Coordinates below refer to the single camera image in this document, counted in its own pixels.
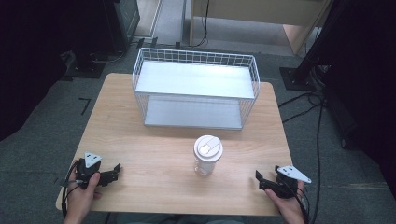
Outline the clear cup with white lid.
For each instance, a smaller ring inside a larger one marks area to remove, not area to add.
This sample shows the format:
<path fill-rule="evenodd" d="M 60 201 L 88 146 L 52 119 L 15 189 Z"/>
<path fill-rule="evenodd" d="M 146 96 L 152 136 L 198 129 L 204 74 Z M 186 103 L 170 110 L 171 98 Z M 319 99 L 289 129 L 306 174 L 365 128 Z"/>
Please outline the clear cup with white lid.
<path fill-rule="evenodd" d="M 194 171 L 199 175 L 211 175 L 223 154 L 220 139 L 213 135 L 199 137 L 193 146 Z"/>

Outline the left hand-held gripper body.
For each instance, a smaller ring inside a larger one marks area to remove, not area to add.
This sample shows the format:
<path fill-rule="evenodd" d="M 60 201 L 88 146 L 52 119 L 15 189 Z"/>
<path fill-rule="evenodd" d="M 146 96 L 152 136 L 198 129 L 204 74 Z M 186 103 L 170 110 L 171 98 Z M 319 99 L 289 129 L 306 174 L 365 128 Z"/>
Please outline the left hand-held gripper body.
<path fill-rule="evenodd" d="M 78 160 L 77 181 L 78 185 L 86 189 L 91 177 L 99 172 L 102 157 L 91 152 L 86 152 L 83 158 Z"/>

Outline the white wire two-tier rack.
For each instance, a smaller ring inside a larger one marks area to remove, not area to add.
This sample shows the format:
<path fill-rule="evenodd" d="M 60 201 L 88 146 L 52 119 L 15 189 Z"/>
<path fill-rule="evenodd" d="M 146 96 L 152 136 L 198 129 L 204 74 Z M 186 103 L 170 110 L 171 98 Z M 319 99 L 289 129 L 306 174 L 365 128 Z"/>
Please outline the white wire two-tier rack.
<path fill-rule="evenodd" d="M 260 93 L 255 57 L 176 49 L 138 51 L 132 72 L 147 126 L 241 130 Z"/>

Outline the person's left hand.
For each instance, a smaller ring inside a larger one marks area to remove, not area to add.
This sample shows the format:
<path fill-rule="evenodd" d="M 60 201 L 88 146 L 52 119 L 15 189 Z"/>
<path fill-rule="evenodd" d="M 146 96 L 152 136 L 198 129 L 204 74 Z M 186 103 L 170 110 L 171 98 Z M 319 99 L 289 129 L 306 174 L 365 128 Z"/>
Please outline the person's left hand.
<path fill-rule="evenodd" d="M 91 210 L 92 202 L 94 199 L 101 197 L 100 193 L 95 192 L 95 188 L 100 180 L 100 174 L 94 173 L 90 178 L 88 187 L 82 189 L 76 183 L 76 167 L 72 165 L 73 169 L 68 178 L 67 185 L 67 214 L 64 218 L 64 224 L 81 224 L 85 216 Z"/>

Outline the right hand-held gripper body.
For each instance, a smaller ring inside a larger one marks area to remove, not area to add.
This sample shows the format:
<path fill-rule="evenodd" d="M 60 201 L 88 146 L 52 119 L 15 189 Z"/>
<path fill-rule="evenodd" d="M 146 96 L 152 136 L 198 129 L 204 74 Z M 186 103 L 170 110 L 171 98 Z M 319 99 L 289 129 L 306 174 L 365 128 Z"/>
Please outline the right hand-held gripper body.
<path fill-rule="evenodd" d="M 276 182 L 264 180 L 279 198 L 289 199 L 297 195 L 298 182 L 311 183 L 312 180 L 293 165 L 275 166 Z"/>

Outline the black stand base plate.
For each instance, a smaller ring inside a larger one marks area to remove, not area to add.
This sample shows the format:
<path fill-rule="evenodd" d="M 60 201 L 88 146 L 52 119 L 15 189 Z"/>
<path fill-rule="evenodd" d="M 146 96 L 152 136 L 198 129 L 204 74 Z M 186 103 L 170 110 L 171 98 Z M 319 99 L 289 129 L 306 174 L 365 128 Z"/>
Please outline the black stand base plate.
<path fill-rule="evenodd" d="M 310 71 L 301 68 L 280 67 L 279 72 L 288 91 L 318 90 L 318 85 L 315 83 Z"/>

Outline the person's right hand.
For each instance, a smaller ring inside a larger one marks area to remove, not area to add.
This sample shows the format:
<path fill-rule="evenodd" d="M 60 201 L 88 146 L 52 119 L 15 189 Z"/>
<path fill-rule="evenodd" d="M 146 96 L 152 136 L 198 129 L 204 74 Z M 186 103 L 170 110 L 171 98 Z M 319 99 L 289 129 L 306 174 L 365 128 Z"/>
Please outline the person's right hand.
<path fill-rule="evenodd" d="M 271 189 L 266 189 L 264 192 L 275 204 L 283 217 L 284 224 L 306 224 L 307 217 L 303 212 L 302 193 L 297 193 L 294 198 L 282 199 Z"/>

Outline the black stand pole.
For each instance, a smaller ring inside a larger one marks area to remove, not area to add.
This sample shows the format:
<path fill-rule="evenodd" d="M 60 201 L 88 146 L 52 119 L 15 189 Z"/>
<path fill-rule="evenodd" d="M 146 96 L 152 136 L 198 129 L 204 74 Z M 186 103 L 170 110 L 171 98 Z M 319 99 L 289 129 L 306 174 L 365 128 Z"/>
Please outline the black stand pole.
<path fill-rule="evenodd" d="M 325 42 L 330 39 L 332 30 L 338 21 L 338 18 L 342 14 L 345 4 L 348 0 L 333 0 L 330 13 L 325 21 L 325 24 L 318 36 L 318 39 L 314 42 L 312 48 L 308 51 L 301 64 L 297 67 L 294 73 L 295 82 L 305 82 L 310 69 L 314 65 L 318 65 L 323 62 L 324 59 L 324 48 Z"/>

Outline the black cabinet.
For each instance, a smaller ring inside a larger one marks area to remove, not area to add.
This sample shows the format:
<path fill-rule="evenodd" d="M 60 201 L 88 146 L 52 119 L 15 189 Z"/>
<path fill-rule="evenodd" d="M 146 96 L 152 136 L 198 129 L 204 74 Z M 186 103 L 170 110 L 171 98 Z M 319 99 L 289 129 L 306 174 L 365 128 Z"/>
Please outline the black cabinet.
<path fill-rule="evenodd" d="M 127 52 L 140 21 L 137 0 L 72 0 L 63 16 L 75 56 L 69 77 L 99 78 Z"/>

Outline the light wooden desk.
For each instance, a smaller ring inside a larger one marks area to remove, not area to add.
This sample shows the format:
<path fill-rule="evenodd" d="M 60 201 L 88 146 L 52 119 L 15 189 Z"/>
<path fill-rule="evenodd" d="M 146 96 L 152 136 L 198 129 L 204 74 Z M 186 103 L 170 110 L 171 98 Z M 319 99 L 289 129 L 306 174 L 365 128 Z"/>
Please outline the light wooden desk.
<path fill-rule="evenodd" d="M 282 24 L 291 50 L 298 54 L 315 27 L 327 19 L 334 0 L 191 0 L 189 44 L 196 17 Z"/>

